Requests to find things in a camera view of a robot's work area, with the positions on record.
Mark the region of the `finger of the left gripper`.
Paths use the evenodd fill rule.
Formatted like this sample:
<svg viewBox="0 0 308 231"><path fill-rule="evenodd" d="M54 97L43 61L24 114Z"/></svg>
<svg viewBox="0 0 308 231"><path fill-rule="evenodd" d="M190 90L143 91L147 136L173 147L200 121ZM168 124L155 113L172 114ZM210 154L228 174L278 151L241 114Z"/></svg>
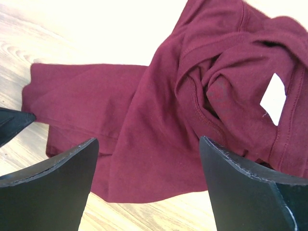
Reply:
<svg viewBox="0 0 308 231"><path fill-rule="evenodd" d="M0 146L4 146L36 120L33 113L0 108Z"/></svg>

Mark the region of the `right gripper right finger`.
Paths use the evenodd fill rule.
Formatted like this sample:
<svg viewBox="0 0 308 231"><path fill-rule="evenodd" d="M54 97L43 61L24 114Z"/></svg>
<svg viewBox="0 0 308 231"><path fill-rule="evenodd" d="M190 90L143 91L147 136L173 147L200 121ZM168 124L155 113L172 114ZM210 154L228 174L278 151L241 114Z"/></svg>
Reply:
<svg viewBox="0 0 308 231"><path fill-rule="evenodd" d="M306 231L308 181L272 170L200 138L218 231Z"/></svg>

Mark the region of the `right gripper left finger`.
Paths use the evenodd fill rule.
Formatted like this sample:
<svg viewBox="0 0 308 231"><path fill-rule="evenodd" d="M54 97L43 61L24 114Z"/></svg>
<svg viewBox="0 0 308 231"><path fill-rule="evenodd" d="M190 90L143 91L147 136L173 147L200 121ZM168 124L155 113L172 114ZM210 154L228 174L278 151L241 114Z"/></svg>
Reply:
<svg viewBox="0 0 308 231"><path fill-rule="evenodd" d="M99 142L89 139L0 178L2 231L77 231L90 193Z"/></svg>

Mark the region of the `maroon t shirt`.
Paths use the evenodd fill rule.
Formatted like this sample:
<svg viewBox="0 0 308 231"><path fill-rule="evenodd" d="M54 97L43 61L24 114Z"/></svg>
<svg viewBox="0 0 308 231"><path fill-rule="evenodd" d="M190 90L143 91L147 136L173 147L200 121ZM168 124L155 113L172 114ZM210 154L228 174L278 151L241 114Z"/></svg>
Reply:
<svg viewBox="0 0 308 231"><path fill-rule="evenodd" d="M53 157L91 137L91 190L149 203L207 189L199 140L308 176L308 33L242 0L190 0L149 66L34 63L22 110Z"/></svg>

